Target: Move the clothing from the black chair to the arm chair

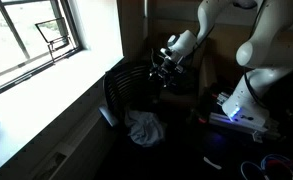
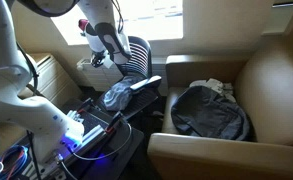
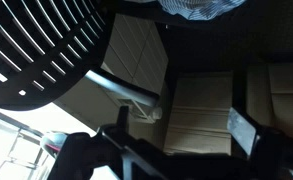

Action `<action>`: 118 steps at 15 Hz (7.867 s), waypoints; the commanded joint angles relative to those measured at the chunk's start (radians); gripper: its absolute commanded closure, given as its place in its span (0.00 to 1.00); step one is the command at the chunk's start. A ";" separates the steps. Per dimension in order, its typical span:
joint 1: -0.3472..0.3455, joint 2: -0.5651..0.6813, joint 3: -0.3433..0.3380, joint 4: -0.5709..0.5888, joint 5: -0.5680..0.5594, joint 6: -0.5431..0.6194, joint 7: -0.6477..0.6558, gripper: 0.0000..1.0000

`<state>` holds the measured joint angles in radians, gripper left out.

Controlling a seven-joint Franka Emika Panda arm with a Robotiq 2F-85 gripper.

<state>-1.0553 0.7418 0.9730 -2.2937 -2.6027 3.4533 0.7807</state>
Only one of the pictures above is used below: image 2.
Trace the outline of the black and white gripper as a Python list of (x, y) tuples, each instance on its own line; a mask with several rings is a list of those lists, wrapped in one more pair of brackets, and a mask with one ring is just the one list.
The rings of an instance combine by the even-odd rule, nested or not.
[(92, 52), (90, 62), (95, 68), (99, 68), (101, 66), (110, 68), (113, 65), (113, 61), (110, 59), (110, 55), (107, 50), (102, 52)]

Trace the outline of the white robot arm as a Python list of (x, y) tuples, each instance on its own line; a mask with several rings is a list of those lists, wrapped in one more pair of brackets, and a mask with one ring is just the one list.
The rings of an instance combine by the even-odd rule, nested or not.
[(0, 0), (0, 122), (17, 124), (34, 133), (34, 152), (41, 164), (55, 151), (83, 142), (84, 126), (41, 96), (18, 97), (31, 81), (26, 57), (18, 51), (11, 6), (15, 1), (46, 17), (61, 16), (78, 6), (116, 64), (132, 56), (128, 37), (116, 28), (111, 0)]

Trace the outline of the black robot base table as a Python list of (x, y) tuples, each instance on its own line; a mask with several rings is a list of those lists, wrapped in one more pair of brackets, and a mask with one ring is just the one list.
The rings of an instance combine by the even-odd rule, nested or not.
[(46, 175), (57, 170), (53, 163), (62, 158), (68, 164), (95, 161), (103, 180), (119, 177), (144, 134), (120, 119), (113, 126), (109, 116), (86, 113), (65, 114), (47, 99), (34, 96), (8, 105), (5, 120), (33, 133), (34, 157), (46, 168)]

